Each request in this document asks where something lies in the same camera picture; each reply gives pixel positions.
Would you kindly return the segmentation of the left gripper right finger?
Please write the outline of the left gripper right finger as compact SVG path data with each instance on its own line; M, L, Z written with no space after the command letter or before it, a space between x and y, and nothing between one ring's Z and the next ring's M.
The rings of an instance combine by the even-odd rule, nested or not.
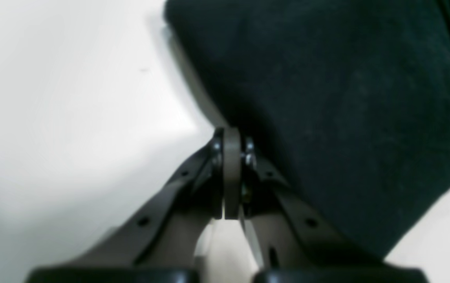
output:
M297 197L282 174L243 139L243 178L250 195L244 219L254 233L262 265L254 283L426 283L423 272L399 268L347 239Z

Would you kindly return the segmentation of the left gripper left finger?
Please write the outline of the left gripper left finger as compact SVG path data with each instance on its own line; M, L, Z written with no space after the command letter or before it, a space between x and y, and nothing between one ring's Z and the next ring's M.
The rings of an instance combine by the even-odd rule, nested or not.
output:
M237 220L241 135L216 129L164 187L82 256L38 268L28 283L198 283L194 251L211 219Z

